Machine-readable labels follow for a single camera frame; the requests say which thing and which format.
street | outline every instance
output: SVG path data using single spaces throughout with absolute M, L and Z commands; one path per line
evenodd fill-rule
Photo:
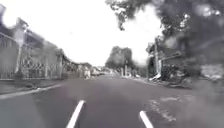
M 61 87 L 0 100 L 0 124 L 3 128 L 65 128 L 77 102 L 85 100 L 81 128 L 144 128 L 139 112 L 146 109 L 147 101 L 190 93 L 109 76 L 69 79 Z

dashed white line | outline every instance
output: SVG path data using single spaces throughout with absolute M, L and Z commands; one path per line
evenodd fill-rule
M 140 111 L 139 115 L 146 128 L 154 128 L 145 111 Z
M 77 124 L 77 120 L 79 118 L 79 114 L 81 113 L 81 110 L 83 108 L 83 105 L 86 102 L 84 100 L 80 100 L 77 107 L 75 108 L 75 111 L 72 114 L 72 117 L 70 121 L 68 122 L 68 125 L 66 128 L 75 128 L 75 125 Z

utility pole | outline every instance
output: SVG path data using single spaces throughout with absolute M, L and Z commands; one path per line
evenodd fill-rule
M 159 73 L 158 71 L 158 48 L 157 48 L 157 41 L 155 42 L 155 69 L 156 75 Z

tree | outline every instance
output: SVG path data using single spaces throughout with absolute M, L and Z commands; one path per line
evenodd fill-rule
M 135 12 L 152 4 L 161 19 L 167 48 L 180 51 L 183 62 L 196 64 L 222 63 L 224 52 L 223 0 L 126 0 L 108 3 L 116 11 L 119 26 L 135 18 Z
M 129 48 L 120 48 L 115 46 L 111 50 L 111 54 L 105 64 L 109 68 L 121 68 L 125 65 L 132 67 L 132 51 Z

sidewalk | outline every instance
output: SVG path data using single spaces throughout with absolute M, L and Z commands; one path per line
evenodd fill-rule
M 20 91 L 46 88 L 61 83 L 62 80 L 21 80 L 21 81 L 0 81 L 0 95 Z

